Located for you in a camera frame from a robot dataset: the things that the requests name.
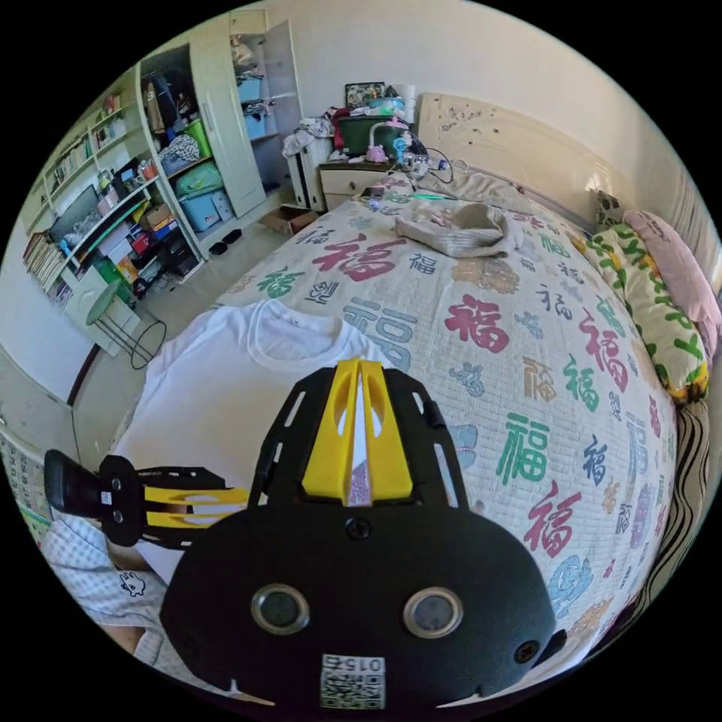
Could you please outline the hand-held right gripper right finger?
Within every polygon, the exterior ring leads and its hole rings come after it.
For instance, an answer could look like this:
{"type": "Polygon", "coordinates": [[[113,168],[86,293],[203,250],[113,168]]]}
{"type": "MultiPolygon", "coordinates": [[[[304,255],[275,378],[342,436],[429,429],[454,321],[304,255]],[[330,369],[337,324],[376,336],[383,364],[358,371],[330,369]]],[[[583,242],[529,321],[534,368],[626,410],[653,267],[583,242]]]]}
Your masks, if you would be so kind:
{"type": "Polygon", "coordinates": [[[371,503],[389,505],[406,502],[411,498],[413,484],[386,370],[380,363],[362,360],[360,380],[371,503]]]}

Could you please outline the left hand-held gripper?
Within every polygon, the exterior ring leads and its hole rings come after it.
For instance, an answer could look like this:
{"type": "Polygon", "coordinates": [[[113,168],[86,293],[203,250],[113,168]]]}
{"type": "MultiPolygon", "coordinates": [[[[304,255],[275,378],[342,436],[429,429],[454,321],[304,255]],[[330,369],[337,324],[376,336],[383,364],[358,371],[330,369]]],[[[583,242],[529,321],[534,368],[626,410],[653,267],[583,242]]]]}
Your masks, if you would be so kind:
{"type": "Polygon", "coordinates": [[[136,469],[127,459],[107,456],[99,469],[98,520],[115,545],[146,542],[183,551],[201,531],[244,511],[250,492],[227,488],[201,467],[136,469]]]}

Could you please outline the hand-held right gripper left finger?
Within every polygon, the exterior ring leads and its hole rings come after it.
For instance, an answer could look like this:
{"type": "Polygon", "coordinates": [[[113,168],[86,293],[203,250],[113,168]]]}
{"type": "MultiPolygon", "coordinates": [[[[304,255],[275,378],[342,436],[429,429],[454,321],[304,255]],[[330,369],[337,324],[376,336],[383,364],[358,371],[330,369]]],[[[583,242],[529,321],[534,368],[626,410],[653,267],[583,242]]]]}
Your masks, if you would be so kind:
{"type": "Polygon", "coordinates": [[[345,505],[352,472],[359,360],[340,361],[329,371],[330,385],[302,488],[310,498],[345,505]]]}

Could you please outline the person's left hand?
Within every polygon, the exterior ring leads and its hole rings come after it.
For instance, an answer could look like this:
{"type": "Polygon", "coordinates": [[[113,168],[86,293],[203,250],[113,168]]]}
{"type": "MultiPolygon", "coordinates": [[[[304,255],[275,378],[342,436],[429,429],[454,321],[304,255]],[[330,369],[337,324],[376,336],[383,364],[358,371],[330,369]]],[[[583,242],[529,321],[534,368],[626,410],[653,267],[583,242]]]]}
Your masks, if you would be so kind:
{"type": "Polygon", "coordinates": [[[157,545],[143,543],[131,548],[107,543],[113,563],[126,571],[153,572],[159,577],[168,575],[168,553],[157,545]]]}

